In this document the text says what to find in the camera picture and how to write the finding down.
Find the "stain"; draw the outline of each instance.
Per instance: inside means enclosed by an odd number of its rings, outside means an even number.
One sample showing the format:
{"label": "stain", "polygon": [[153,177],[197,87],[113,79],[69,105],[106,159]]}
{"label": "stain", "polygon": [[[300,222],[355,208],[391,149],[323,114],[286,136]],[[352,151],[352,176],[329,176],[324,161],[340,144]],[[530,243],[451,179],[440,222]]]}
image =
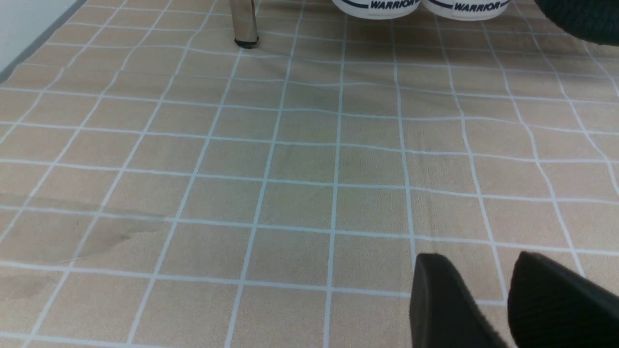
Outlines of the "stain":
{"label": "stain", "polygon": [[56,280],[47,276],[0,277],[0,302],[34,297],[53,283]]}
{"label": "stain", "polygon": [[[7,201],[7,198],[14,202],[25,201],[25,198],[0,194],[0,202]],[[23,211],[0,242],[1,261],[51,265],[68,263],[107,253],[138,233],[164,229],[164,217],[161,215],[104,208],[105,215],[99,217],[76,256],[76,250],[100,206],[50,198],[33,199],[31,203],[28,206],[36,205],[36,210]],[[13,210],[8,221],[0,221],[0,235],[6,231],[16,213]]]}

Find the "baseboard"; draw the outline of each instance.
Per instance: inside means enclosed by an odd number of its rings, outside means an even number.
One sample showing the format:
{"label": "baseboard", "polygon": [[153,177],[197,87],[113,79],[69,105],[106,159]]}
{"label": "baseboard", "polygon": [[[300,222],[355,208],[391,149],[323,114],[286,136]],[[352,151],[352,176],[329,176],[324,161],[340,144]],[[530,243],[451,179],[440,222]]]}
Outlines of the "baseboard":
{"label": "baseboard", "polygon": [[73,14],[77,12],[77,10],[82,7],[86,3],[87,0],[77,0],[71,7],[69,7],[64,13],[58,17],[46,30],[43,31],[41,35],[39,35],[26,49],[24,49],[12,62],[9,63],[2,71],[0,71],[0,84],[6,81],[11,74],[13,74],[13,70],[26,59],[28,59],[34,52],[36,52],[39,47],[43,46],[43,44],[49,40],[49,38],[54,35],[54,32],[60,28]]}

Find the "bucket label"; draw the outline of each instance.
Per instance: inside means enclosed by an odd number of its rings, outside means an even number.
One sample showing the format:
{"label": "bucket label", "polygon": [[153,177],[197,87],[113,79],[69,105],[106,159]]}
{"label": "bucket label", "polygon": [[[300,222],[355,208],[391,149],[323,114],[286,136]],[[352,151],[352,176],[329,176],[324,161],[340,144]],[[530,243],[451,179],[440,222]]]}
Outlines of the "bucket label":
{"label": "bucket label", "polygon": [[369,15],[394,15],[410,12],[421,0],[370,0]]}
{"label": "bucket label", "polygon": [[460,18],[490,17],[509,4],[509,0],[456,0],[453,16]]}

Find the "beige carpet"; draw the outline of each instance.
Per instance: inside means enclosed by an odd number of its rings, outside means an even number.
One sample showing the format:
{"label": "beige carpet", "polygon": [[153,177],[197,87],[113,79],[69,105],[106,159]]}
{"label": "beige carpet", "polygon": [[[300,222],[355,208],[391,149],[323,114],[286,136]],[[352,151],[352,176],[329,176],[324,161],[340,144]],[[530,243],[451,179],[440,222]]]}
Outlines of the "beige carpet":
{"label": "beige carpet", "polygon": [[521,250],[619,293],[619,48],[90,0],[0,85],[0,347],[410,347],[416,253],[499,331]]}

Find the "white grid line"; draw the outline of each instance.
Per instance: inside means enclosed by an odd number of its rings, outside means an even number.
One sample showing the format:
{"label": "white grid line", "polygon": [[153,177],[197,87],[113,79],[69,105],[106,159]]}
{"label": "white grid line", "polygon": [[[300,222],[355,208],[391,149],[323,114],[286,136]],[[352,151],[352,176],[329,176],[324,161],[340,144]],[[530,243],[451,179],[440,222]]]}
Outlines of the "white grid line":
{"label": "white grid line", "polygon": [[[211,5],[211,8],[210,8],[211,11],[213,10],[213,8],[215,8],[216,4],[217,4],[217,0],[215,0],[213,2],[213,4]],[[209,15],[207,15],[204,18],[204,21],[202,22],[201,28],[204,28],[204,26],[208,22],[209,18],[210,18]],[[191,45],[192,41],[194,40],[194,38],[197,36],[198,33],[199,33],[199,30],[196,31],[195,34],[189,39],[189,41],[187,42],[187,45],[186,45],[187,48],[189,48],[189,46]],[[185,60],[185,57],[187,56],[187,52],[188,51],[189,51],[188,49],[183,51],[183,56],[179,60],[178,65],[176,67],[176,74],[180,72],[181,67],[182,67],[182,65],[184,63],[184,60]],[[221,100],[220,100],[220,105],[224,103],[225,98],[228,95],[228,91],[230,90],[230,86],[232,84],[232,77],[234,76],[234,73],[236,71],[236,67],[238,65],[238,62],[239,62],[239,58],[236,59],[235,65],[233,66],[233,69],[232,69],[232,73],[230,74],[230,77],[228,78],[228,82],[226,84],[226,89],[225,89],[225,91],[224,91],[224,93],[223,93],[223,95],[221,97]],[[167,87],[166,91],[162,94],[162,96],[161,96],[162,100],[163,100],[164,96],[168,93],[170,88],[172,87],[172,83],[173,83],[173,78],[170,79],[170,83],[168,84],[168,87]],[[209,129],[209,135],[212,135],[212,132],[215,129],[215,125],[217,124],[217,120],[219,118],[219,115],[221,114],[221,110],[222,110],[221,108],[217,109],[217,113],[215,114],[215,118],[213,119],[213,122],[212,122],[212,124],[210,126],[210,129]],[[157,110],[155,110],[153,112],[153,115],[151,116],[151,121],[155,118],[156,114],[157,114]],[[185,189],[185,192],[183,194],[183,198],[181,199],[181,202],[180,202],[180,204],[178,206],[178,209],[176,211],[176,216],[175,216],[176,219],[179,219],[181,217],[181,214],[183,213],[183,209],[185,207],[185,204],[187,203],[187,200],[188,200],[189,195],[191,193],[191,189],[192,189],[193,184],[194,184],[194,182],[196,180],[196,174],[198,173],[198,171],[200,169],[202,160],[204,159],[204,155],[206,154],[206,150],[207,150],[209,144],[210,144],[210,140],[207,139],[204,142],[204,145],[202,146],[202,150],[200,152],[200,156],[196,160],[196,164],[194,166],[193,173],[191,174],[191,177],[189,179],[189,183],[187,184],[187,188]],[[159,272],[161,270],[161,266],[163,264],[163,260],[165,259],[165,256],[167,254],[168,248],[170,247],[170,243],[172,241],[172,238],[174,237],[174,234],[176,232],[177,226],[178,226],[178,220],[174,221],[172,223],[172,226],[170,227],[170,231],[169,231],[169,233],[168,233],[168,235],[166,237],[166,240],[165,240],[165,243],[163,245],[163,248],[162,248],[162,250],[161,250],[161,252],[159,254],[159,257],[157,259],[157,264],[155,265],[155,270],[153,271],[154,275],[159,274]],[[138,308],[138,310],[136,312],[136,316],[135,316],[134,321],[133,321],[133,323],[131,325],[131,330],[129,331],[129,335],[128,335],[128,338],[127,338],[127,341],[126,341],[127,344],[132,344],[133,340],[135,339],[135,335],[136,335],[137,329],[139,327],[140,321],[142,319],[142,315],[144,313],[144,309],[146,308],[146,304],[148,303],[148,299],[150,297],[150,294],[151,294],[151,291],[152,291],[154,285],[155,285],[155,278],[152,278],[150,280],[149,284],[148,284],[148,287],[146,288],[146,291],[144,292],[144,295],[142,296],[142,300],[141,300],[139,308]]]}
{"label": "white grid line", "polygon": [[[438,36],[439,36],[439,40],[441,42],[441,45],[443,44],[443,34],[441,33],[441,27],[440,24],[438,22],[438,16],[435,15],[435,22],[436,22],[436,29],[438,31]],[[445,60],[447,62],[449,62],[449,57],[447,55],[447,52],[445,50],[445,48],[443,48],[443,56],[445,58]],[[486,206],[482,197],[482,189],[481,186],[479,185],[479,179],[477,178],[477,170],[475,168],[475,157],[473,156],[473,152],[470,149],[470,144],[469,144],[469,137],[467,135],[467,131],[466,131],[466,120],[464,119],[464,111],[462,110],[461,106],[460,106],[460,101],[456,95],[456,89],[454,87],[454,81],[453,81],[453,76],[451,73],[451,67],[448,69],[449,72],[449,85],[451,87],[451,92],[454,94],[454,101],[456,103],[456,106],[458,108],[458,111],[460,113],[460,117],[461,117],[461,128],[462,128],[462,138],[464,140],[464,146],[467,149],[467,155],[469,158],[469,166],[470,166],[470,171],[471,174],[473,176],[473,183],[475,185],[475,193],[477,196],[477,201],[479,203],[480,209],[481,209],[481,213],[482,213],[482,219],[483,219],[483,224],[484,227],[486,228],[486,232],[488,234],[488,239],[490,240],[490,246],[492,249],[492,256],[495,260],[495,267],[496,267],[496,275],[498,276],[498,280],[499,280],[499,284],[501,286],[501,295],[503,296],[503,301],[506,302],[507,298],[508,298],[508,288],[505,282],[505,277],[503,275],[503,268],[501,267],[501,260],[499,259],[499,254],[498,254],[498,250],[496,249],[496,245],[495,245],[495,238],[494,235],[492,234],[492,228],[490,227],[490,222],[488,221],[488,213],[486,211]]]}
{"label": "white grid line", "polygon": [[[211,78],[212,79],[225,79],[225,77],[211,77]],[[379,85],[379,84],[367,83],[365,85]],[[425,89],[418,89],[418,88],[411,88],[411,87],[400,87],[400,88],[403,90],[428,93],[428,94],[453,95],[452,93],[449,93],[449,92],[440,92],[436,90],[425,90]],[[68,91],[60,91],[60,90],[25,89],[25,88],[15,88],[15,87],[0,87],[0,90],[9,90],[9,91],[15,91],[15,92],[58,94],[58,95],[76,95],[76,96],[83,96],[83,97],[99,97],[100,96],[100,94],[93,94],[93,93],[68,92]],[[564,102],[565,101],[565,99],[563,98],[528,97],[528,96],[523,96],[523,95],[514,95],[513,97],[510,97],[509,95],[502,95],[502,94],[475,94],[475,93],[456,93],[456,95],[458,97],[478,97],[478,98],[506,99],[506,100],[511,100],[513,98],[516,100],[539,100],[539,101],[545,101],[545,102]],[[158,101],[157,99],[152,99],[152,98],[123,97],[120,95],[104,95],[103,98],[119,99],[119,100],[134,100],[138,102],[157,102]],[[619,102],[603,102],[600,100],[571,99],[571,101],[574,103],[592,104],[592,105],[619,105]],[[170,103],[170,104],[195,105],[195,106],[201,106],[201,107],[216,107],[217,106],[217,104],[213,104],[213,103],[184,102],[181,100],[164,100],[164,102]],[[244,109],[249,109],[249,110],[278,111],[278,109],[275,109],[275,108],[251,107],[251,106],[246,106],[246,105],[225,105],[224,107],[244,108]],[[316,112],[325,112],[325,113],[335,113],[334,111],[331,111],[331,110],[312,109],[312,108],[284,108],[283,111],[316,111]]]}
{"label": "white grid line", "polygon": [[[490,37],[487,34],[486,34],[486,39],[488,40],[488,44],[492,48],[493,46],[490,43]],[[498,60],[498,57],[496,56],[496,53],[494,51],[493,51],[493,55],[494,55],[497,63],[502,67],[503,65]],[[503,79],[504,79],[505,89],[511,95],[511,90],[509,88],[509,81],[508,81],[507,75],[506,75],[506,73],[504,71],[503,71]],[[522,115],[520,113],[520,109],[518,108],[518,105],[517,105],[516,101],[512,100],[512,103],[514,105],[514,109],[516,110],[516,115],[518,116],[518,119],[520,120],[522,125],[525,127],[527,133],[529,134],[529,139],[530,139],[530,143],[531,143],[531,149],[532,149],[532,152],[533,152],[534,159],[536,159],[535,165],[537,166],[537,169],[539,170],[540,174],[543,176],[543,179],[546,182],[546,186],[548,187],[548,192],[550,193],[550,197],[553,199],[552,200],[552,204],[553,204],[553,208],[555,210],[556,218],[558,219],[559,224],[561,225],[561,229],[563,231],[563,235],[565,236],[566,242],[567,242],[568,247],[569,247],[569,249],[571,251],[572,257],[574,259],[574,263],[576,265],[576,269],[578,270],[578,273],[581,276],[584,276],[584,270],[582,268],[582,264],[580,262],[580,259],[578,258],[578,254],[576,253],[576,251],[574,249],[574,243],[572,242],[572,239],[571,239],[571,237],[569,235],[568,227],[565,224],[565,220],[563,219],[563,214],[561,213],[561,209],[559,208],[559,204],[557,203],[555,189],[554,189],[554,187],[552,185],[552,182],[550,181],[548,175],[546,174],[546,171],[543,169],[542,164],[538,161],[539,153],[537,151],[537,143],[535,141],[535,136],[533,135],[533,132],[531,131],[529,125],[522,118]]]}
{"label": "white grid line", "polygon": [[249,242],[247,246],[247,251],[245,254],[245,259],[243,260],[243,270],[241,271],[241,284],[238,286],[238,290],[236,293],[236,298],[234,302],[234,306],[232,308],[232,315],[230,316],[230,324],[228,325],[228,332],[226,335],[225,348],[230,348],[232,345],[232,339],[234,336],[234,330],[236,326],[236,317],[238,316],[239,306],[241,304],[241,297],[243,296],[243,289],[245,287],[247,272],[249,268],[249,262],[251,259],[251,252],[254,246],[254,239],[256,238],[256,230],[258,229],[258,223],[260,220],[260,213],[262,210],[262,202],[264,200],[264,195],[267,186],[267,179],[269,177],[269,173],[271,170],[271,162],[273,159],[273,154],[275,152],[275,141],[277,139],[277,133],[279,131],[279,124],[282,120],[282,109],[284,108],[284,101],[286,97],[286,88],[288,87],[288,80],[290,78],[290,73],[292,71],[292,59],[295,54],[295,48],[297,47],[297,36],[299,32],[299,28],[301,27],[301,21],[303,20],[303,9],[305,8],[305,0],[301,3],[301,10],[299,13],[299,17],[297,19],[297,27],[295,29],[295,38],[292,41],[292,47],[290,48],[290,56],[288,57],[288,66],[286,70],[286,78],[284,81],[284,86],[282,87],[282,95],[280,97],[279,102],[279,111],[277,112],[277,119],[275,121],[275,127],[273,130],[273,137],[271,142],[271,147],[269,149],[269,156],[267,158],[267,163],[264,169],[264,175],[262,177],[262,183],[260,187],[260,193],[258,196],[258,202],[256,203],[256,212],[254,213],[254,220],[251,227],[251,233],[249,235]]}
{"label": "white grid line", "polygon": [[[469,198],[477,198],[476,194],[466,194],[463,197]],[[518,198],[512,197],[501,197],[501,196],[482,196],[483,198],[493,198],[493,199],[507,199],[507,200],[518,200]],[[525,199],[525,201],[533,201],[533,202],[551,202],[551,200],[530,200]],[[587,203],[598,203],[592,201],[569,201],[569,202],[587,202]],[[0,206],[0,209],[7,211],[18,211],[21,209],[20,207],[12,207],[12,206]],[[244,223],[244,222],[232,222],[232,221],[221,221],[221,220],[205,220],[205,219],[177,219],[174,217],[164,217],[158,215],[148,215],[148,214],[119,214],[119,213],[107,213],[101,212],[97,213],[96,211],[76,211],[69,209],[57,209],[57,208],[46,208],[46,207],[26,207],[24,211],[30,212],[52,212],[56,214],[63,215],[86,215],[86,216],[95,216],[98,215],[100,217],[109,217],[113,219],[127,219],[127,220],[146,220],[146,221],[160,221],[160,222],[177,222],[184,224],[202,224],[202,225],[218,225],[218,226],[231,226],[231,227],[244,227],[251,228],[253,224]],[[284,226],[284,225],[268,225],[268,224],[258,224],[257,228],[260,229],[273,229],[273,230],[289,230],[291,232],[316,232],[316,233],[330,233],[331,230],[325,230],[323,228],[311,228],[311,227],[299,227],[299,226]],[[410,235],[406,233],[397,234],[383,231],[355,231],[355,230],[336,230],[334,231],[336,234],[341,235],[358,235],[362,237],[376,237],[376,238],[403,238],[408,239],[411,238]],[[414,236],[415,239],[424,239],[424,238],[434,238],[423,235]],[[438,238],[436,241],[462,241],[464,243],[485,243],[485,241],[467,239],[467,238],[446,238],[446,237],[436,237]],[[504,243],[505,245],[516,245],[514,243]],[[556,250],[564,250],[565,248],[557,247]],[[619,255],[619,251],[608,251],[608,250],[577,250],[579,253],[597,253],[597,254],[616,254]]]}
{"label": "white grid line", "polygon": [[335,164],[333,169],[333,196],[331,201],[331,231],[329,235],[329,258],[327,262],[327,295],[324,304],[324,329],[322,348],[329,348],[331,335],[331,302],[333,300],[333,268],[335,258],[335,230],[337,229],[337,193],[340,180],[340,144],[342,142],[342,112],[344,110],[344,61],[346,60],[346,39],[348,35],[348,15],[344,15],[344,42],[340,64],[340,84],[337,102],[337,131],[335,139]]}
{"label": "white grid line", "polygon": [[400,83],[398,81],[398,70],[397,70],[397,53],[396,53],[396,30],[394,28],[394,22],[391,21],[391,53],[393,55],[393,81],[396,85],[396,103],[397,103],[397,127],[400,137],[400,154],[402,156],[402,173],[404,176],[404,187],[406,189],[406,219],[407,219],[407,232],[410,237],[410,264],[411,264],[411,278],[415,272],[415,264],[417,262],[417,246],[415,245],[415,221],[413,216],[413,203],[412,203],[412,193],[410,190],[410,174],[409,174],[409,165],[406,151],[406,144],[404,138],[404,121],[402,117],[402,93],[400,90]]}
{"label": "white grid line", "polygon": [[[229,106],[228,108],[243,108],[243,107],[236,107],[236,106]],[[284,112],[296,112],[296,111],[300,111],[300,112],[304,112],[307,110],[302,110],[302,109],[283,109],[282,111]],[[334,111],[324,111],[324,110],[311,110],[312,111],[316,111],[319,113],[325,113],[327,115],[338,115],[338,113],[334,112]],[[349,114],[349,113],[342,113],[342,116],[346,116],[346,117],[356,117],[356,118],[373,118],[373,119],[377,119],[377,120],[398,120],[399,118],[397,116],[373,116],[373,115],[357,115],[357,114]],[[402,119],[406,122],[442,122],[442,121],[460,121],[462,119],[462,117],[460,116],[444,116],[444,117],[430,117],[430,118],[413,118],[413,117],[402,117]],[[501,122],[501,123],[508,123],[508,124],[513,124],[513,125],[518,125],[521,126],[522,123],[520,123],[519,121],[510,121],[510,120],[503,120],[501,118],[491,118],[491,117],[485,117],[485,116],[465,116],[464,119],[466,121],[494,121],[494,122]],[[0,124],[6,124],[9,126],[13,126],[15,124],[17,124],[18,126],[26,126],[26,127],[40,127],[40,128],[51,128],[51,129],[78,129],[80,128],[80,126],[70,126],[70,125],[61,125],[61,124],[45,124],[45,123],[31,123],[31,122],[23,122],[23,121],[0,121]],[[537,128],[537,129],[546,129],[549,131],[557,131],[557,132],[563,132],[563,133],[579,133],[579,134],[584,134],[585,131],[583,131],[582,129],[570,129],[570,128],[557,128],[557,127],[549,127],[549,126],[536,126],[536,125],[529,125],[530,128]],[[131,129],[121,129],[121,128],[104,128],[104,127],[86,127],[83,126],[81,127],[81,129],[83,130],[88,130],[88,131],[101,131],[101,132],[109,132],[109,133],[125,133],[125,134],[141,134],[141,131],[136,131],[136,130],[131,130]],[[608,131],[586,131],[589,134],[595,134],[595,135],[611,135],[611,136],[619,136],[619,132],[608,132]],[[190,138],[196,138],[196,139],[207,139],[206,135],[198,135],[198,134],[191,134],[191,133],[171,133],[171,132],[146,132],[146,135],[154,135],[154,136],[174,136],[174,137],[190,137]],[[264,139],[246,139],[246,138],[234,138],[234,137],[222,137],[222,136],[213,136],[211,137],[211,139],[220,139],[220,140],[230,140],[230,141],[246,141],[246,142],[265,142],[265,143],[271,143],[268,140],[264,140]],[[307,146],[334,146],[334,143],[329,143],[329,142],[293,142],[293,141],[288,141],[288,142],[284,142],[284,141],[278,141],[280,143],[287,143],[287,144],[293,144],[293,145],[307,145]],[[368,148],[374,148],[374,149],[379,149],[379,150],[397,150],[396,148],[390,148],[390,147],[380,147],[380,146],[372,146],[372,145],[364,145],[364,144],[342,144],[342,145],[346,145],[346,146],[361,146],[361,147],[368,147]],[[491,154],[478,154],[478,155],[487,155],[487,156],[500,156],[501,158],[508,158],[508,159],[515,159],[515,160],[520,160],[520,159],[524,159],[524,158],[520,158],[520,157],[510,157],[510,156],[501,156],[501,155],[491,155]],[[548,159],[550,161],[560,161],[563,159]],[[593,161],[598,161],[596,159],[582,159],[582,160],[593,160]],[[609,161],[615,163],[615,162],[619,162],[619,160],[610,160]]]}

